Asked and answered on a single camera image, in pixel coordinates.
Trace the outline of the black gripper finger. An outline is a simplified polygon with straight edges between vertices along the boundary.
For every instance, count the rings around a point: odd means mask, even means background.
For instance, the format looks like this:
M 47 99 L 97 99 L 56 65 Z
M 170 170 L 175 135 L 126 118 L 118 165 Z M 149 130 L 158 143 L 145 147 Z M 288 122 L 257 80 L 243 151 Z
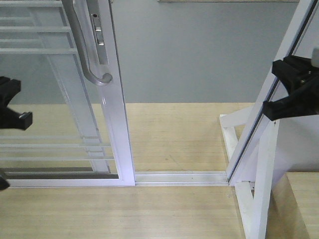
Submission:
M 32 112 L 18 113 L 8 107 L 0 108 L 1 129 L 28 129 L 33 123 Z
M 7 107 L 12 98 L 21 91 L 21 81 L 0 77 L 0 105 Z
M 310 58 L 290 55 L 272 63 L 272 74 L 284 85 L 288 94 L 319 78 L 319 68 L 311 64 Z
M 290 95 L 274 102 L 263 102 L 263 114 L 271 121 L 312 116 L 319 113 L 319 78 L 314 77 Z

